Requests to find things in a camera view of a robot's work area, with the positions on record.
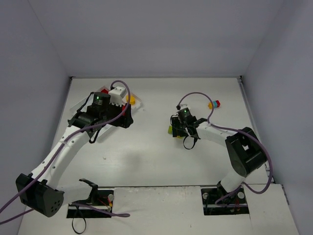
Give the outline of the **yellow curved lego brick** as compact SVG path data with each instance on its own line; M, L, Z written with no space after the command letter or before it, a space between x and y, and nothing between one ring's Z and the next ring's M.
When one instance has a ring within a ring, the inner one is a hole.
M130 105L135 105L136 99L134 96L126 96L126 101L128 101L130 103Z

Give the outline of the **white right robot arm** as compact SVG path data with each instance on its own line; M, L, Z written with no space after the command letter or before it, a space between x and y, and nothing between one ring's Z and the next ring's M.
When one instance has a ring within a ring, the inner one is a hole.
M232 169L217 184L218 192L224 197L239 189L246 177L268 160L265 148L249 127L239 130L217 127L205 118L197 119L188 108L172 115L170 124L172 136L192 138L192 147L198 140L207 140L227 149Z

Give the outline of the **green blue yellow lego stack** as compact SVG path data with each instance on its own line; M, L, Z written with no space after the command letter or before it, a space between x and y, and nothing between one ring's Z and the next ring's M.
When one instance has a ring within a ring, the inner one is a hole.
M168 134L172 135L172 137L174 137L174 138L183 139L183 137L181 137L181 136L174 136L173 128L171 125L168 127Z

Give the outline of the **red flower lego brick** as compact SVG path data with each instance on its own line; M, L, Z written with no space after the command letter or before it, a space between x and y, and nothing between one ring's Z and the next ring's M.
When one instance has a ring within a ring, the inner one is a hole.
M108 94L108 90L106 90L106 89L103 89L102 91L101 91L102 93L105 93L105 94Z

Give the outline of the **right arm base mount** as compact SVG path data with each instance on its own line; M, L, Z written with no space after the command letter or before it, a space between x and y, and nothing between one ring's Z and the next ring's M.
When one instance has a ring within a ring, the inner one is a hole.
M201 188L203 214L205 216L249 214L243 187L225 199L217 188Z

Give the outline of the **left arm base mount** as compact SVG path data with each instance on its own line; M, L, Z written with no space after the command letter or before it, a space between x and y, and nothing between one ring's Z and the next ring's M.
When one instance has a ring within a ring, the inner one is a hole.
M75 203L84 205L84 207L79 206L79 210L77 210L76 206L73 204L68 205L66 218L111 218L111 215L92 210L86 207L86 205L101 211L112 212L113 200L114 190L112 188L99 188L97 196L93 199L75 201Z

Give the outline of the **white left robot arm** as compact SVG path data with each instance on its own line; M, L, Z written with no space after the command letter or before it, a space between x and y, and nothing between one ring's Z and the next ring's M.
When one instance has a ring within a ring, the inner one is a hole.
M92 104L84 112L81 108L77 110L44 161L29 174L20 174L16 179L21 202L46 217L55 215L64 204L85 201L87 205L93 205L97 202L97 184L79 179L77 184L66 187L59 185L60 178L79 150L87 143L95 143L103 127L110 124L128 128L133 123L131 106L123 102L126 96L123 88L91 95Z

